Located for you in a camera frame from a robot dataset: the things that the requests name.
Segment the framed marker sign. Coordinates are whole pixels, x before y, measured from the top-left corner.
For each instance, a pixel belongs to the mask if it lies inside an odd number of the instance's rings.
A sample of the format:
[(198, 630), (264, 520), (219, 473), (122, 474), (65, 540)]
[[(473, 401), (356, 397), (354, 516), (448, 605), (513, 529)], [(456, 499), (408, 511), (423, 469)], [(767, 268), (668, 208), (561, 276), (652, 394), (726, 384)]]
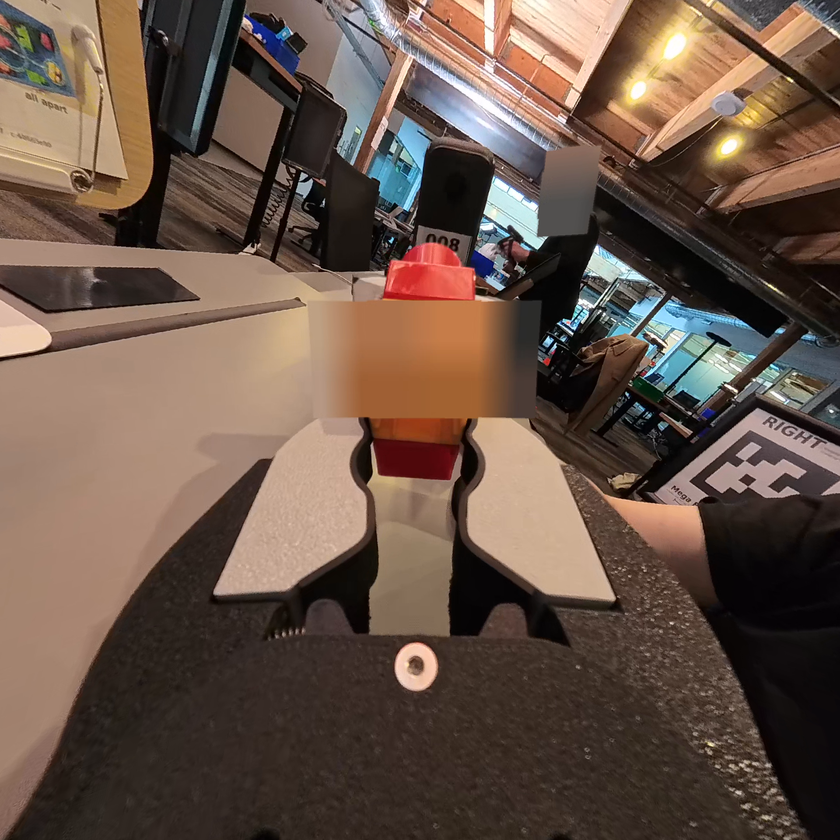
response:
[(694, 506), (839, 493), (839, 432), (760, 395), (704, 423), (621, 495)]

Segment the beige jacket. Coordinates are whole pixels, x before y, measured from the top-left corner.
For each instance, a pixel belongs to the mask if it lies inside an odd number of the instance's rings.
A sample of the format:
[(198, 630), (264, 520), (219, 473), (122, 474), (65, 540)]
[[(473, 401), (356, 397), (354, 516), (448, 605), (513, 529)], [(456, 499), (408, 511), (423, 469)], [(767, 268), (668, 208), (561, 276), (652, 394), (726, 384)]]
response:
[(581, 436), (592, 430), (624, 394), (647, 351), (647, 342), (626, 333), (584, 347), (565, 382), (567, 428)]

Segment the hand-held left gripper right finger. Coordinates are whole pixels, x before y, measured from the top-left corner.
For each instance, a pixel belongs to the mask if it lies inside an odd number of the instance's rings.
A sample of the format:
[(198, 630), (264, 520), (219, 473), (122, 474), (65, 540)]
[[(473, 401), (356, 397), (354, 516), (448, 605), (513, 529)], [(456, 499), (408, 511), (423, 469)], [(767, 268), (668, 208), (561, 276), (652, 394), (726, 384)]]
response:
[(561, 608), (617, 609), (561, 463), (519, 421), (468, 422), (452, 510), (452, 631), (487, 631), (503, 606), (527, 631), (562, 630)]

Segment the black floor stand with panel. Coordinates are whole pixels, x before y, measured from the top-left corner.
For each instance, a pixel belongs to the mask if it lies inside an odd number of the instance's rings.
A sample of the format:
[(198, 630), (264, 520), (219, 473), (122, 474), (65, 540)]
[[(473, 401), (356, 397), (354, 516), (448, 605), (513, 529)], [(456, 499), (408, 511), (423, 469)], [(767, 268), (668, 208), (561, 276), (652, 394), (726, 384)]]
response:
[(209, 148), (245, 10), (245, 1), (143, 1), (153, 171), (141, 199), (118, 211), (116, 246), (157, 248), (172, 157)]

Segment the yellow one-stud toy block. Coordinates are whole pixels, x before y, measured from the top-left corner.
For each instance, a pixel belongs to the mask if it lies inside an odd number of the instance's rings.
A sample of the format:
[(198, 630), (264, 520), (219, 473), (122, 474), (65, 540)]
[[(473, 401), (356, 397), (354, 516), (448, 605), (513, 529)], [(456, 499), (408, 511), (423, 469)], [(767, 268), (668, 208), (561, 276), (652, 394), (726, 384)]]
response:
[(374, 438), (430, 445), (459, 445), (468, 418), (369, 418)]

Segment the person's right forearm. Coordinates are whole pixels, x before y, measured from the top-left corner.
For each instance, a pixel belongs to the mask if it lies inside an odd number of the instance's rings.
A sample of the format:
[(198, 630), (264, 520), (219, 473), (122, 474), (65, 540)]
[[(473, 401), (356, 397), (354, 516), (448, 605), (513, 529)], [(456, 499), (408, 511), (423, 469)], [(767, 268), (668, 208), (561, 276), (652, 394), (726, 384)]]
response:
[(665, 562), (700, 607), (719, 603), (698, 507), (664, 506), (601, 495)]

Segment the red two-stud toy block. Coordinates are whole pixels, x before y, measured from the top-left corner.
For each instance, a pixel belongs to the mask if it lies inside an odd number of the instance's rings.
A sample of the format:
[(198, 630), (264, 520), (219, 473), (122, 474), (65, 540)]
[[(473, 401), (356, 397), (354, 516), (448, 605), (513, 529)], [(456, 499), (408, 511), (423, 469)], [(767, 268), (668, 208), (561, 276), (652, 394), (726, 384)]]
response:
[(456, 252), (439, 243), (424, 243), (393, 259), (386, 271), (386, 300), (473, 301), (476, 273)]

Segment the person's black shirt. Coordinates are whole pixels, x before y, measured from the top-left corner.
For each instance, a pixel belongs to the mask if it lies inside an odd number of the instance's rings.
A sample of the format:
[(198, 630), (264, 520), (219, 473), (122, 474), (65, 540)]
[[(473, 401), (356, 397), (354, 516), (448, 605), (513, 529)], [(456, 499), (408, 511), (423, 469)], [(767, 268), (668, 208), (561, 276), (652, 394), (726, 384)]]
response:
[(811, 838), (839, 837), (839, 500), (701, 503), (726, 648)]

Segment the printed instruction sheet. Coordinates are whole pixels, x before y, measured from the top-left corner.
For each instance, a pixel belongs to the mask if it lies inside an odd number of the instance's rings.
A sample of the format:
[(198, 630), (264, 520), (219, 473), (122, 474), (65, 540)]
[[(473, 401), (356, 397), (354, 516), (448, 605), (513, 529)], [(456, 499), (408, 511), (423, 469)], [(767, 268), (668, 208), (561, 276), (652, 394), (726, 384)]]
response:
[(95, 1), (1, 2), (2, 154), (126, 180)]

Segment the black easel board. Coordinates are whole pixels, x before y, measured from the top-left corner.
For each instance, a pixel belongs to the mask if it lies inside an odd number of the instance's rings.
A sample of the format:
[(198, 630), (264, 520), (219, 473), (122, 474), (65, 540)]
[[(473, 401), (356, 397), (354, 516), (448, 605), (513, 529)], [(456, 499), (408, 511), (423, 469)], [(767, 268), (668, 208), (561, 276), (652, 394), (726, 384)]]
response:
[(328, 94), (304, 85), (292, 118), (282, 163), (292, 173), (290, 197), (302, 175), (316, 193), (302, 212), (317, 226), (305, 229), (310, 252), (321, 268), (335, 272), (366, 272), (371, 267), (375, 210), (380, 183), (358, 171), (338, 152), (347, 119), (345, 109)]

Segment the black flat plate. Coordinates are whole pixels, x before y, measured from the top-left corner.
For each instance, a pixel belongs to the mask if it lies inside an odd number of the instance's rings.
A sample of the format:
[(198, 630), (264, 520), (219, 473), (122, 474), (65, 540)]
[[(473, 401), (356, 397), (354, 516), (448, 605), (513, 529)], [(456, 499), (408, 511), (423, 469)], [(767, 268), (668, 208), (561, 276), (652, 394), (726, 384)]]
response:
[(2, 266), (1, 287), (42, 312), (74, 312), (199, 301), (159, 268)]

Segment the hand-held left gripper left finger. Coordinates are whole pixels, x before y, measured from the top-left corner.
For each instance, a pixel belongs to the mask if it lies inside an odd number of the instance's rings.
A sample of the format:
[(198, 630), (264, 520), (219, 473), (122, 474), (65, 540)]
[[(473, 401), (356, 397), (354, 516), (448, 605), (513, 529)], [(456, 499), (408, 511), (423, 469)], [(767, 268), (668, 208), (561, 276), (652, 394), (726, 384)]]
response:
[(371, 621), (378, 573), (372, 435), (359, 418), (317, 419), (271, 460), (213, 589), (217, 602), (279, 602), (303, 624), (319, 600)]

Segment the instruction sheet on stand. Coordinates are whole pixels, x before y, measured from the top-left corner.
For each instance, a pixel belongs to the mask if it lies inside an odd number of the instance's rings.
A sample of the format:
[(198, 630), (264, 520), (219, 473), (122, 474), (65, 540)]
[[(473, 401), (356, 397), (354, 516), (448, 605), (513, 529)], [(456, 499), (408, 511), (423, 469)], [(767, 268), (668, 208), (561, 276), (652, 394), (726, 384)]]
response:
[(135, 2), (99, 2), (106, 69), (128, 178), (99, 175), (28, 155), (2, 154), (2, 238), (5, 223), (24, 200), (75, 208), (116, 211), (145, 194), (152, 176), (150, 104), (146, 91), (140, 29)]

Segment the narrow silver ventilation duct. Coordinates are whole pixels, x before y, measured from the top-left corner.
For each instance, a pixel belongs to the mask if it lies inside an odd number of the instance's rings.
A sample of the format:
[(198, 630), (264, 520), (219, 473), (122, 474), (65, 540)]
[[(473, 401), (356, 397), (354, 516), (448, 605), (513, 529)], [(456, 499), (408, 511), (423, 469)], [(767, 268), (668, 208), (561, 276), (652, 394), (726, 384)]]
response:
[(451, 44), (421, 20), (399, 15), (387, 2), (360, 1), (367, 22), (397, 51), (413, 58), (481, 111), (550, 151), (579, 144), (561, 102), (535, 82), (491, 58), (478, 59)]

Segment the grey desk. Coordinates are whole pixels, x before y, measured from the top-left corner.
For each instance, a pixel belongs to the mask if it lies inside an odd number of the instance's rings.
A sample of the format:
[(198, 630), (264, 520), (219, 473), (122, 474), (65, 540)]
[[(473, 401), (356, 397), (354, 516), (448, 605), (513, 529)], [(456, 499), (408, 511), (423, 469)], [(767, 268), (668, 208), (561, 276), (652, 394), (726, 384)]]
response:
[(2, 239), (4, 266), (163, 269), (199, 299), (47, 314), (2, 361), (2, 838), (92, 660), (162, 555), (312, 420), (305, 308), (350, 273), (256, 256)]

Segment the wooden office table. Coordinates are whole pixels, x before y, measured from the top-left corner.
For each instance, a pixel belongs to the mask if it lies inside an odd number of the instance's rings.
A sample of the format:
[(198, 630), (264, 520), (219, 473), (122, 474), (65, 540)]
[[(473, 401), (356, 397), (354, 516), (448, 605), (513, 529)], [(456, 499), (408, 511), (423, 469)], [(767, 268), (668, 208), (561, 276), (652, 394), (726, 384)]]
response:
[(255, 256), (259, 251), (261, 229), (277, 178), (283, 152), (286, 149), (291, 125), (298, 110), (302, 86), (294, 74), (270, 55), (261, 42), (243, 29), (239, 32), (232, 67), (252, 81), (272, 100), (281, 105), (282, 111), (275, 138), (269, 149), (266, 168), (252, 206), (242, 240), (242, 252)]

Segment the red one-stud toy block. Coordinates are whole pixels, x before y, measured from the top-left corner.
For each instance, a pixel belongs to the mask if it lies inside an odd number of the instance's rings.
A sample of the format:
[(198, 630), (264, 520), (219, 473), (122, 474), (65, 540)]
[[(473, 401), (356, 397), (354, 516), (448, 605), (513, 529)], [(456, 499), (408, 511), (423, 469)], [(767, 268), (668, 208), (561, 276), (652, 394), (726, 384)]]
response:
[(434, 444), (394, 439), (373, 439), (380, 476), (420, 480), (450, 480), (460, 444)]

